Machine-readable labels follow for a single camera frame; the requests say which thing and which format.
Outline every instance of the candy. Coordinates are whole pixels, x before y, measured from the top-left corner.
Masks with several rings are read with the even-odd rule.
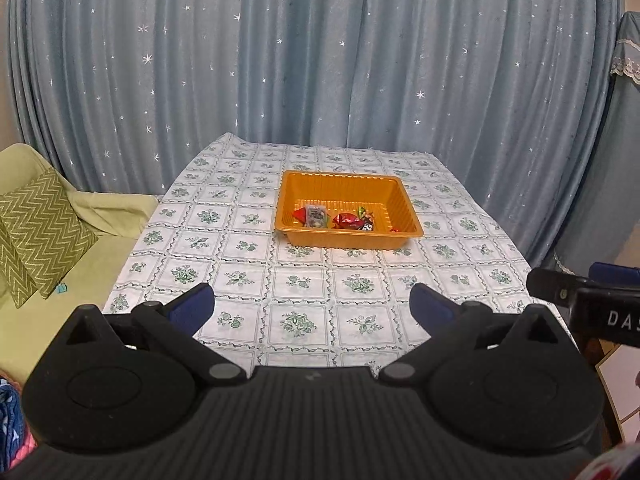
[[[323,205],[305,205],[306,227],[324,228],[327,224],[326,207]]]
[[[293,213],[293,218],[295,218],[301,224],[306,224],[306,209],[301,207],[300,209],[296,209]]]

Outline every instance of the patterned tablecloth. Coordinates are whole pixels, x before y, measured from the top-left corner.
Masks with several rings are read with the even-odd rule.
[[[273,228],[284,170],[397,175],[425,235],[395,251],[293,247]],[[209,282],[215,313],[196,338],[248,373],[258,364],[367,364],[377,372],[428,338],[409,312],[414,283],[519,312],[531,301],[528,272],[509,237],[433,155],[249,144],[225,134],[162,199],[104,311],[166,303]]]

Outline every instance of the green floral pattern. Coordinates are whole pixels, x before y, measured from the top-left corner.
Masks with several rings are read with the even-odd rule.
[[[209,247],[209,244],[207,244],[207,242],[209,241],[208,238],[200,238],[194,236],[191,238],[187,238],[187,241],[191,243],[191,249],[204,249],[205,247]]]
[[[457,274],[451,275],[451,281],[456,285],[462,283],[463,285],[470,285],[469,277],[466,274],[461,274],[460,276]]]
[[[478,224],[476,224],[473,220],[470,220],[466,216],[462,220],[460,220],[459,224],[467,231],[471,231],[471,232],[478,231]]]
[[[228,198],[228,195],[226,194],[225,190],[222,190],[222,191],[211,191],[209,193],[209,195],[212,198]]]
[[[427,229],[433,229],[435,231],[440,230],[440,222],[425,220],[424,222],[422,222],[422,225],[424,225]]]
[[[146,267],[145,262],[134,262],[133,264],[131,264],[131,268],[129,269],[129,272],[142,272],[142,269],[144,269],[145,267]]]
[[[311,334],[318,328],[306,314],[299,314],[296,311],[292,311],[284,314],[282,317],[283,319],[280,321],[280,325],[293,337],[304,337],[306,334]]]
[[[178,283],[182,283],[186,285],[187,283],[193,283],[198,277],[198,273],[193,267],[189,264],[184,264],[183,266],[176,267],[171,271],[174,276],[174,280]]]
[[[173,196],[182,197],[182,196],[187,196],[189,194],[189,191],[187,191],[183,187],[174,187],[171,190],[171,194]]]
[[[142,241],[147,245],[153,245],[164,241],[164,238],[162,238],[160,231],[151,231],[142,238]]]
[[[258,248],[258,244],[255,242],[245,242],[242,240],[238,245],[236,245],[236,249],[239,251],[247,251],[252,252]]]
[[[109,312],[111,312],[112,314],[117,314],[118,312],[122,312],[123,310],[127,310],[128,308],[129,301],[127,301],[127,297],[124,294],[120,293],[115,298],[113,298],[113,301],[111,301]]]
[[[313,254],[314,250],[311,247],[298,247],[291,244],[287,244],[287,253],[296,258],[304,258]]]
[[[287,279],[287,285],[293,287],[309,288],[309,283],[311,283],[311,278],[306,276],[289,276]]]
[[[494,254],[494,250],[489,248],[487,244],[474,245],[473,249],[482,254],[482,256],[490,256],[491,254]]]
[[[347,320],[347,323],[352,323],[358,327],[360,334],[373,334],[376,330],[382,330],[384,327],[376,323],[376,316],[358,316],[352,317]]]
[[[456,255],[455,250],[453,250],[448,245],[444,245],[444,244],[435,244],[433,246],[433,251],[436,254],[439,254],[440,256],[442,256],[443,258],[446,258],[447,260],[450,258],[453,258]]]
[[[494,269],[491,271],[489,276],[502,285],[509,285],[511,283],[511,277],[503,270]]]
[[[255,283],[254,280],[247,277],[246,272],[241,272],[240,270],[225,272],[225,276],[229,278],[229,281],[226,282],[227,285],[237,285],[242,287],[244,285],[251,285],[252,283]]]
[[[242,322],[244,321],[244,317],[236,315],[236,316],[232,316],[231,314],[229,314],[228,312],[220,312],[220,315],[218,316],[218,320],[216,321],[216,323],[218,323],[221,326],[229,326],[231,328],[240,328],[242,326]]]
[[[427,204],[424,200],[411,200],[411,203],[418,209],[431,209],[431,204]]]
[[[411,290],[418,283],[418,278],[415,276],[401,276],[400,281],[404,283],[404,290]]]
[[[361,278],[359,273],[352,274],[342,282],[348,286],[353,292],[359,292],[360,294],[369,294],[373,292],[374,285],[369,278]]]
[[[241,216],[242,216],[242,218],[244,218],[244,222],[242,222],[243,224],[259,225],[259,224],[266,224],[267,223],[266,220],[261,220],[260,216],[258,216],[255,213],[241,215]]]
[[[198,218],[205,224],[215,224],[220,220],[220,213],[213,211],[213,209],[205,209],[198,213]]]
[[[394,249],[393,254],[396,256],[411,256],[412,252],[409,247],[400,247],[399,249]]]
[[[350,258],[359,258],[367,254],[366,251],[363,251],[362,249],[345,249],[344,251]]]

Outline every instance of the green sofa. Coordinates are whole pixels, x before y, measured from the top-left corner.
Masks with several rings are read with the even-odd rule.
[[[33,148],[14,144],[0,152],[0,195],[25,186],[50,168]],[[153,196],[77,191],[60,176],[78,218],[98,241],[64,277],[67,291],[44,300],[37,292],[15,307],[0,270],[0,369],[24,383],[53,336],[81,303],[102,307],[149,217]]]

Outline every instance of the zigzag cushion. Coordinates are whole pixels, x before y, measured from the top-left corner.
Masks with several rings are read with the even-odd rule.
[[[97,240],[80,223],[53,168],[1,196],[0,221],[44,298]]]
[[[38,287],[20,261],[20,256],[15,252],[2,221],[0,221],[0,274],[6,281],[16,308],[23,306],[38,291]]]

